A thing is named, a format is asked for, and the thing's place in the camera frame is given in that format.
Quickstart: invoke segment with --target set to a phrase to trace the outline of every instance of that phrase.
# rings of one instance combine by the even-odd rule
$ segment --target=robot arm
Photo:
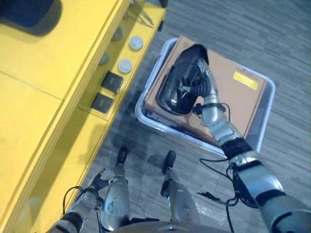
[[[58,220],[48,233],[78,233],[83,227],[89,213],[98,210],[104,200],[99,197],[98,191],[109,185],[109,180],[102,180],[102,169],[91,181],[89,187],[83,190],[72,207]]]
[[[237,174],[240,195],[248,196],[260,210],[270,232],[309,232],[311,211],[301,202],[287,196],[276,176],[267,168],[256,151],[228,122],[220,107],[215,79],[208,64],[198,60],[202,74],[200,86],[182,87],[183,91],[204,97],[202,122],[223,149]]]

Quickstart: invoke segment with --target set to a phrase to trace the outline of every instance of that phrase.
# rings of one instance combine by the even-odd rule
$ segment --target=brown box
[[[165,75],[169,72],[181,52],[193,44],[195,44],[194,41],[183,36],[179,37],[146,96],[144,105],[146,109],[155,113],[155,118],[163,118],[171,122],[172,125],[192,132],[199,138],[213,145],[217,145],[209,129],[202,124],[197,115],[193,113],[184,116],[173,115],[159,107],[156,102],[156,95]],[[227,103],[230,106],[231,122],[246,137],[266,81],[211,50],[207,50],[207,54],[210,69],[217,83],[220,102]],[[195,105],[197,103],[203,104],[203,98],[199,97]]]

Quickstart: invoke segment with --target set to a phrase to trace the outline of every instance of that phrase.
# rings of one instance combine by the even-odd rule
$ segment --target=white plastic bin
[[[153,67],[151,71],[149,79],[147,80],[147,83],[142,91],[142,94],[140,95],[140,98],[136,103],[135,114],[138,120],[145,125],[148,125],[152,128],[160,130],[164,133],[170,134],[174,137],[177,137],[178,139],[185,140],[186,142],[196,147],[199,147],[203,150],[210,151],[218,155],[224,156],[224,152],[220,148],[214,145],[211,145],[207,142],[204,142],[198,138],[195,138],[191,135],[183,133],[179,131],[178,129],[174,129],[170,127],[167,122],[160,122],[160,121],[156,121],[154,119],[147,117],[150,111],[144,108],[144,99],[147,93],[149,92],[154,80],[156,79],[158,72],[160,71],[164,61],[166,60],[168,54],[172,50],[176,41],[177,41],[177,38],[173,38],[173,39],[168,40],[164,44],[162,51],[155,63],[155,66]],[[268,117],[271,111],[271,106],[272,106],[274,94],[276,91],[276,86],[273,83],[273,81],[269,79],[268,77],[263,76],[262,74],[259,74],[246,67],[243,67],[243,68],[251,71],[252,73],[257,74],[258,76],[264,78],[267,81],[265,90],[262,94],[262,97],[259,103],[259,107],[256,111],[255,117],[249,128],[249,132],[246,136],[246,141],[251,145],[252,148],[256,149],[257,152],[259,152],[261,148],[262,140],[263,140],[263,135],[264,135],[266,125],[268,122]]]

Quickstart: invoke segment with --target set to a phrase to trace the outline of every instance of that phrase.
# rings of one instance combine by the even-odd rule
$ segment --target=yellow table
[[[43,37],[0,24],[1,232],[45,232],[60,218],[64,193],[83,182],[165,16],[139,2],[155,24],[149,28],[123,19],[130,0],[62,4],[59,23]],[[111,41],[118,26],[122,38]],[[134,35],[143,38],[140,51],[128,46]],[[109,60],[98,66],[104,51]],[[122,58],[133,65],[126,75],[117,68]],[[101,87],[108,70],[124,79],[117,94]],[[107,114],[91,108],[98,92],[113,100]]]

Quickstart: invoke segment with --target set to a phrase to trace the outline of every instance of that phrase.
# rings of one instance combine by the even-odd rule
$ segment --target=sticker
[[[235,80],[241,82],[242,84],[254,89],[255,91],[257,91],[257,89],[258,89],[258,86],[259,86],[258,82],[246,77],[245,75],[242,75],[239,72],[234,72],[233,79],[235,79]]]

